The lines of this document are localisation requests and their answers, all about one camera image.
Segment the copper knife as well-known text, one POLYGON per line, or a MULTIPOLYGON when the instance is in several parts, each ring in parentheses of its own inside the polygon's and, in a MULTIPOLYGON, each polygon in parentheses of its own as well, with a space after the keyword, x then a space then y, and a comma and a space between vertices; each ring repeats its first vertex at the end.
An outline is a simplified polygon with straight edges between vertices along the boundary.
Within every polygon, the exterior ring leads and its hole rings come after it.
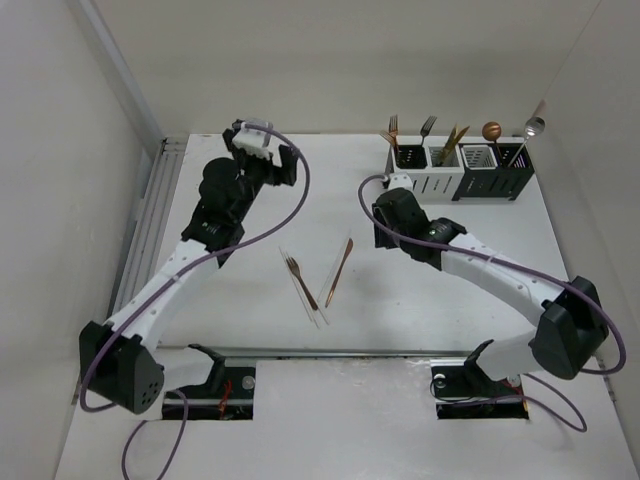
POLYGON ((332 283, 330 285, 330 289, 329 289, 328 294, 327 294, 327 298, 326 298, 326 301, 325 301, 325 307, 326 308, 329 307, 329 305, 330 305, 330 303, 331 303, 331 301, 333 299, 333 296, 335 294, 335 290, 337 288, 337 285, 338 285, 340 276, 342 274, 344 265, 346 263, 347 258, 350 255, 350 253, 352 252, 353 247, 354 247, 354 241, 353 241, 352 238, 349 238, 347 240, 346 245, 345 245, 344 252, 343 252, 343 254, 342 254, 341 258, 340 258, 340 262, 339 262, 338 268, 337 268, 337 270, 335 272, 333 281, 332 281, 332 283))

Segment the copper four-tine fork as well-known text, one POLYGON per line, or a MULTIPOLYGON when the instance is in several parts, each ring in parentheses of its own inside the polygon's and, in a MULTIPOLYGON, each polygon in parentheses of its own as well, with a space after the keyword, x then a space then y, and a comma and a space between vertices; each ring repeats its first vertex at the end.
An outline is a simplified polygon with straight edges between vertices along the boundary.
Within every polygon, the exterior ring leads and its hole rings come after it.
POLYGON ((393 136, 390 132, 384 131, 384 130, 381 130, 379 134, 384 140, 386 140, 390 144, 391 149, 394 152, 396 152, 398 148, 396 137, 393 136))

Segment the gold fork green handle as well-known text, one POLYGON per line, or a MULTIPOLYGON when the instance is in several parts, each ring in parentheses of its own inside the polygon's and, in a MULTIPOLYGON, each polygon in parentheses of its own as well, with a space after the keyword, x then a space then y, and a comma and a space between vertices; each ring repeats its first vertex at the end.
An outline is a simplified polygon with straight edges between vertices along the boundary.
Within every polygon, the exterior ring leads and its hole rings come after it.
POLYGON ((391 144, 394 150, 398 149, 398 115, 391 115, 388 123, 388 133, 391 137, 391 144))

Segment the black fork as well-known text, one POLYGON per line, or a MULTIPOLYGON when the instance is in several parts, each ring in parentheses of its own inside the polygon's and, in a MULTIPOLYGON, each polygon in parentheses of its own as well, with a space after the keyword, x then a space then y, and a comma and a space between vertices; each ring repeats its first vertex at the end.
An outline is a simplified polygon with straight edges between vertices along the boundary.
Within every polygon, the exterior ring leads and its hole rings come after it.
POLYGON ((437 116, 430 115, 420 128, 421 146, 424 145, 426 138, 430 135, 433 126, 437 121, 437 116))

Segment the gold knife green handle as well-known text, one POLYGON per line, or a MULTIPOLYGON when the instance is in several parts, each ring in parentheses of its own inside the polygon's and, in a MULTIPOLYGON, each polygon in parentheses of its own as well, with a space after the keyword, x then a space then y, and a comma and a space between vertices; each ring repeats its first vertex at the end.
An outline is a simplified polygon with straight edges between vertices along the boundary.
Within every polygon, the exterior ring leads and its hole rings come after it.
POLYGON ((445 142, 444 147, 441 150, 440 156, 439 156, 439 165, 442 166, 445 163, 446 158, 449 156, 449 154, 451 153, 451 148, 454 144, 454 140, 457 136, 458 133, 458 125, 455 124, 454 127, 452 128, 449 137, 447 139, 447 141, 445 142))

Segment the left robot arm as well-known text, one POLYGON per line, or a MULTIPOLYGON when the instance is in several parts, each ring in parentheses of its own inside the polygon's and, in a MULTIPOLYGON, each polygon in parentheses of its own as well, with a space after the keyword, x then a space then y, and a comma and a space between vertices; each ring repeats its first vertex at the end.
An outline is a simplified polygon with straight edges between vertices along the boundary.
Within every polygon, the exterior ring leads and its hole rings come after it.
POLYGON ((292 186, 305 159, 288 139, 273 161, 269 149, 279 132, 269 122, 237 120, 222 134, 229 156, 203 169, 199 200, 169 259, 118 312, 104 323, 89 322, 79 336, 81 408, 88 392, 131 413, 146 412, 165 392, 192 387, 217 394, 224 373, 216 354, 199 345, 156 350, 164 331, 186 304, 229 259, 248 246, 242 222, 265 185, 292 186))

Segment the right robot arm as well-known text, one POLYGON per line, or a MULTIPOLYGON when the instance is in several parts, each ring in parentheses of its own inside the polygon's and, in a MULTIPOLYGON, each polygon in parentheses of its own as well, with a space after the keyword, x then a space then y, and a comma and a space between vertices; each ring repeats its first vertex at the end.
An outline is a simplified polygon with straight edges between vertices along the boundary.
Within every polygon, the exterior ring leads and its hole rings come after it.
POLYGON ((571 380, 609 335, 594 285, 554 282, 498 254, 462 225, 429 219, 414 194, 394 188, 372 206, 382 244, 462 278, 519 312, 532 331, 481 343, 465 361, 463 381, 477 394, 499 380, 544 370, 571 380))

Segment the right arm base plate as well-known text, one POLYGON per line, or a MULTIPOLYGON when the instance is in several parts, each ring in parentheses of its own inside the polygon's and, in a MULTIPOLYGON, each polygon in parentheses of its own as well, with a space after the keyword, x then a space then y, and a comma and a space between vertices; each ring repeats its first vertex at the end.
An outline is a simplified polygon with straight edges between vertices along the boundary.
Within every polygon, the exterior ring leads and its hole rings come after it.
POLYGON ((494 381, 462 364, 431 367, 430 393, 439 420, 528 420, 521 381, 494 381))

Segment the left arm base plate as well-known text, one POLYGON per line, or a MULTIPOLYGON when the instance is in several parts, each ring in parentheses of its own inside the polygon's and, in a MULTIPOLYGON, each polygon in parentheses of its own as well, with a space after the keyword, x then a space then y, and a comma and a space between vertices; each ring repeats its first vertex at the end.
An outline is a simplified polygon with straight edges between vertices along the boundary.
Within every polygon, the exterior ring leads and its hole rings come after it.
POLYGON ((200 385, 181 387, 192 421, 249 421, 253 419, 256 363, 217 362, 200 385))

